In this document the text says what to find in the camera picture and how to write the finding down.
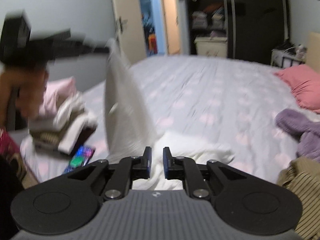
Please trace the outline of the person's left hand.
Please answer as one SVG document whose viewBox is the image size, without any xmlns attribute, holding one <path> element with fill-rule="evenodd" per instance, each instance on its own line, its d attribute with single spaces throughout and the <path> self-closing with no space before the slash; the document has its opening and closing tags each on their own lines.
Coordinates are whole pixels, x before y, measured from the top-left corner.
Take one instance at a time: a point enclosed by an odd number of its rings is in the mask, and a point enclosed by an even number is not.
<svg viewBox="0 0 320 240">
<path fill-rule="evenodd" d="M 22 118 L 29 121 L 39 116 L 48 77 L 45 64 L 31 69 L 4 66 L 1 71 L 1 127 L 7 129 L 8 124 L 11 123 L 9 106 L 14 90 L 18 90 L 14 109 L 20 112 Z"/>
</svg>

